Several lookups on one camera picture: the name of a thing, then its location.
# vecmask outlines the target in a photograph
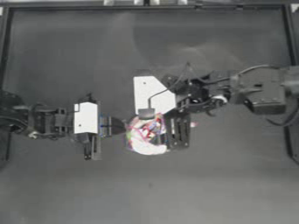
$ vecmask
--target dark table surface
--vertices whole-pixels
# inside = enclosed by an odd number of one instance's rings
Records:
[[[134,114],[138,70],[178,74],[290,65],[279,10],[243,12],[18,11],[4,87],[28,103],[70,106],[87,92],[106,114]],[[0,222],[297,223],[299,167],[282,129],[229,106],[195,115],[191,148],[160,157],[103,141],[100,162],[68,139],[14,136],[0,173]]]

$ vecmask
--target cable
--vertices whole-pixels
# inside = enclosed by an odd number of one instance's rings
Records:
[[[249,67],[247,69],[242,70],[241,72],[235,73],[234,75],[239,76],[242,74],[246,74],[247,72],[253,71],[253,70],[257,70],[259,68],[273,68],[273,69],[279,69],[278,66],[270,66],[270,65],[259,65],[259,66],[251,66]]]
[[[299,118],[299,100],[297,100],[297,107],[294,109],[294,112],[291,113],[291,115],[286,118],[286,120],[282,123],[275,122],[275,121],[270,120],[269,118],[266,120],[275,126],[287,127],[294,124],[294,122],[298,120],[298,118]]]
[[[184,69],[182,71],[182,75],[179,76],[176,82],[166,90],[163,90],[162,92],[159,92],[159,93],[156,93],[156,94],[154,94],[154,95],[151,95],[148,97],[148,99],[147,99],[148,108],[152,107],[152,98],[156,97],[158,95],[160,95],[162,93],[164,93],[166,91],[168,91],[171,88],[174,88],[178,85],[179,81],[182,80],[183,76],[186,75],[186,68],[187,68],[187,66],[189,66],[189,63],[186,64],[186,67],[184,67]]]

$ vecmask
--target small object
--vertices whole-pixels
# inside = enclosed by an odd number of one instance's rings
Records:
[[[155,115],[152,120],[135,117],[127,126],[128,149],[142,155],[162,155],[167,150],[164,116]]]

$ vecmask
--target wire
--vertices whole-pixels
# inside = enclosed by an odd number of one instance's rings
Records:
[[[275,122],[275,121],[270,120],[269,118],[266,120],[275,126],[287,127],[294,124],[294,122],[298,120],[298,118],[299,118],[299,100],[297,100],[297,107],[294,109],[294,112],[291,113],[291,115],[286,118],[286,120],[282,123]]]
[[[249,67],[247,69],[242,70],[241,72],[235,73],[237,76],[242,75],[242,74],[246,74],[247,72],[253,71],[253,70],[257,70],[259,68],[273,68],[273,69],[279,69],[278,66],[270,66],[270,65],[259,65],[259,66],[251,66]]]
[[[171,88],[174,88],[178,85],[179,81],[182,80],[183,76],[186,75],[186,68],[189,65],[190,65],[190,63],[186,64],[184,69],[182,71],[182,75],[179,76],[176,82],[166,90],[163,90],[162,92],[159,92],[148,97],[148,99],[147,99],[148,108],[152,107],[152,98],[156,97],[158,95],[160,95],[162,93],[164,93],[166,91],[168,91]]]
[[[218,80],[211,80],[211,81],[207,81],[205,80],[202,77],[198,77],[195,72],[194,72],[194,69],[193,69],[193,66],[191,66],[191,63],[189,62],[187,65],[186,65],[189,68],[190,68],[190,71],[193,73],[193,75],[195,76],[195,78],[205,84],[205,85],[213,85],[213,84],[218,84],[219,82],[222,81],[229,81],[230,80],[230,77],[225,77],[225,78],[221,78]],[[246,68],[245,70],[242,70],[241,72],[235,73],[234,75],[239,76],[242,74],[246,74],[249,72],[251,72],[253,70],[257,70],[259,68],[273,68],[273,69],[279,69],[278,66],[270,66],[270,65],[259,65],[259,66],[251,66],[249,68]]]

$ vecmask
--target black frame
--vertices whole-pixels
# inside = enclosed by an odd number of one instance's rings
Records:
[[[15,10],[39,10],[39,11],[87,11],[87,10],[103,10],[103,11],[138,11],[138,10],[198,10],[198,11],[259,11],[259,10],[281,10],[283,12],[285,22],[285,35],[287,40],[287,47],[291,59],[291,66],[299,65],[299,54],[298,54],[298,43],[295,39],[295,24],[294,24],[294,13],[291,10],[290,3],[237,3],[237,4],[215,4],[215,3],[198,3],[197,0],[190,0],[187,5],[178,5],[175,0],[162,1],[160,5],[150,5],[151,1],[144,0],[143,5],[135,5],[134,1],[115,2],[114,6],[106,6],[104,1],[96,2],[48,2],[48,3],[3,3],[3,17],[2,17],[2,28],[0,28],[0,85],[3,88],[4,77],[6,77],[6,62],[7,53],[10,46],[10,33],[11,33],[11,22],[12,14]],[[287,151],[293,151],[293,145],[290,143],[290,129],[285,128],[286,146]]]

